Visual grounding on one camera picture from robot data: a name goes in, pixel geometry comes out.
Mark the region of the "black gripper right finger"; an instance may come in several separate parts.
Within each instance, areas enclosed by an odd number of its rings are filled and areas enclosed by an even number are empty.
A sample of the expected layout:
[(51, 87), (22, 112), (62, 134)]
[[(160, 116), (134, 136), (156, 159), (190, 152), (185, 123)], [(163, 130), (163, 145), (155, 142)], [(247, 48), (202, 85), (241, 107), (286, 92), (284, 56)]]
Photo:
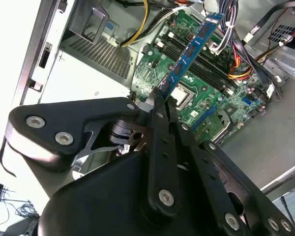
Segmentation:
[(197, 144), (177, 117), (176, 100), (167, 99), (179, 160), (187, 163), (193, 195), (206, 236), (295, 236), (293, 223), (211, 141)]

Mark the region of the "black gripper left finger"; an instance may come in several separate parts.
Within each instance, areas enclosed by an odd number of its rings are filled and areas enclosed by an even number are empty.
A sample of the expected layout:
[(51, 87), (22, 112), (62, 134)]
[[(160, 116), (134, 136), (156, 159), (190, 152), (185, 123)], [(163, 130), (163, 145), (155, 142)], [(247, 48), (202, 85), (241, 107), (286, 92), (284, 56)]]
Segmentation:
[(71, 169), (81, 157), (130, 145), (147, 159), (144, 206), (175, 217), (181, 208), (175, 139), (167, 102), (159, 90), (152, 98), (147, 110), (126, 97), (19, 106), (9, 113), (5, 137), (17, 153), (52, 172)]

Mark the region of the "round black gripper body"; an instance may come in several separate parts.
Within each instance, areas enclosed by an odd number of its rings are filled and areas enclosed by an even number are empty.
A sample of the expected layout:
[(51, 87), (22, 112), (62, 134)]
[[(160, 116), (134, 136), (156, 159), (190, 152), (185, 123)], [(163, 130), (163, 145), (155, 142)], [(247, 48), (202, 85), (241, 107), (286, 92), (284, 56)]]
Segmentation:
[(218, 236), (213, 214), (191, 175), (178, 170), (182, 210), (177, 218), (145, 216), (147, 159), (126, 155), (62, 187), (39, 219), (40, 236)]

